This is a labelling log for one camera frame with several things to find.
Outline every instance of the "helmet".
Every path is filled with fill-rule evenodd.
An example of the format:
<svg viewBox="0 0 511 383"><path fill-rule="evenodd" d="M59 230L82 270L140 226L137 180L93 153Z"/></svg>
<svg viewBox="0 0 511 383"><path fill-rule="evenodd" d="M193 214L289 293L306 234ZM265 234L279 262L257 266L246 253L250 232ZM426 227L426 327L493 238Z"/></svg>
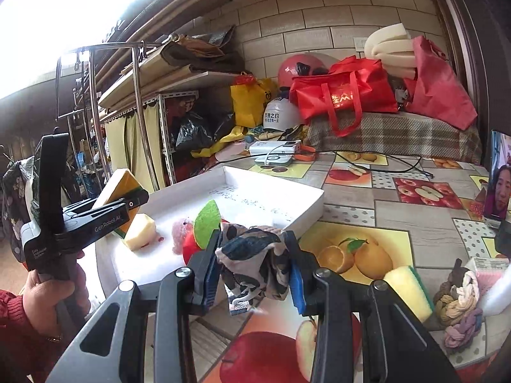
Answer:
<svg viewBox="0 0 511 383"><path fill-rule="evenodd" d="M278 70L278 85L280 88L282 88L282 86L291 86L293 78L298 76L298 71L296 70L297 63L304 63L305 65L310 66L310 69L300 76L312 75L312 72L317 68L326 69L324 63L310 53L303 53L302 55L288 57L282 62L282 65L280 65Z"/></svg>
<svg viewBox="0 0 511 383"><path fill-rule="evenodd" d="M285 131L303 124L298 108L289 99L275 98L264 111L263 128Z"/></svg>

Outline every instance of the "beige curtain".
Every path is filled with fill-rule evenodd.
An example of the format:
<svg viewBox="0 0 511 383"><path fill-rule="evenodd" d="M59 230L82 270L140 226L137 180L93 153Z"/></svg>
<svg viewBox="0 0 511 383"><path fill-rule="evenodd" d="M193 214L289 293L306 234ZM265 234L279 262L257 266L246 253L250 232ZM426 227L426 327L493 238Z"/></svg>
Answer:
<svg viewBox="0 0 511 383"><path fill-rule="evenodd" d="M159 187L162 189L165 188L165 181L163 176L162 137L159 129L158 107L148 106L145 108L144 117L151 157L154 162ZM149 193L153 193L153 184L147 167L137 119L136 114L134 114L129 118L124 116L114 119L114 121L105 125L108 148L110 149L112 160L112 170L129 169L142 187Z"/></svg>

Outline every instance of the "gold logo on bag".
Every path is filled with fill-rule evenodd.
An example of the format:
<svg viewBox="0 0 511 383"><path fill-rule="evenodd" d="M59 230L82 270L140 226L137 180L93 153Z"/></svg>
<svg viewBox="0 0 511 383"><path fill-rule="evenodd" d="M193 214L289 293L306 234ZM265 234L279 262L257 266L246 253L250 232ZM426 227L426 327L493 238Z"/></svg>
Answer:
<svg viewBox="0 0 511 383"><path fill-rule="evenodd" d="M353 99L353 95L348 95L347 93L342 93L339 95L332 95L333 103L342 103L343 101L351 101Z"/></svg>

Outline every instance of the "white helmet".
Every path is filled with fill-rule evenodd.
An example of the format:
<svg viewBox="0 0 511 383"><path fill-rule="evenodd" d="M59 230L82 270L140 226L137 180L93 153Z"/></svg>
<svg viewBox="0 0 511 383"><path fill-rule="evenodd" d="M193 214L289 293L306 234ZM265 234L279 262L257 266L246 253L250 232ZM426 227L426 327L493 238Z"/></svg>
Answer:
<svg viewBox="0 0 511 383"><path fill-rule="evenodd" d="M275 98L264 111L263 128L285 131L303 124L298 108L287 98Z"/></svg>

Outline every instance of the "bright skylight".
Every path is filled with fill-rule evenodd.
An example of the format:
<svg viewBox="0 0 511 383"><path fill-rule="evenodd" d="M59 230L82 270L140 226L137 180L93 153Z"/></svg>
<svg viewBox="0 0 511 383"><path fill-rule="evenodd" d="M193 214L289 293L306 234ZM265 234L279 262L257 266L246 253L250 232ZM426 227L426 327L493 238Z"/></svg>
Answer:
<svg viewBox="0 0 511 383"><path fill-rule="evenodd" d="M58 56L101 43L133 0L4 0L0 5L0 98L55 70ZM76 56L67 57L73 64Z"/></svg>

